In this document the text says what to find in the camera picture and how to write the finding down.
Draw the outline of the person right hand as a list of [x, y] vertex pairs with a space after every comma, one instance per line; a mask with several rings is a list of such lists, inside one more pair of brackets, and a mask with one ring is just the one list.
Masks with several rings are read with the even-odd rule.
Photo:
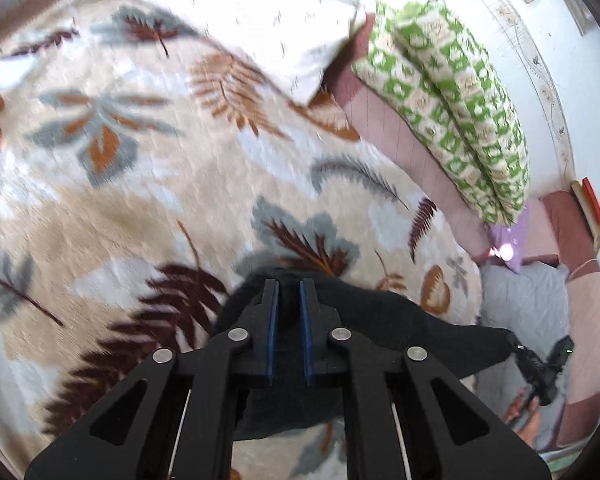
[[539, 400], [528, 400], [528, 396], [526, 390], [518, 392], [505, 412], [504, 422], [521, 440], [533, 448], [541, 427], [541, 413]]

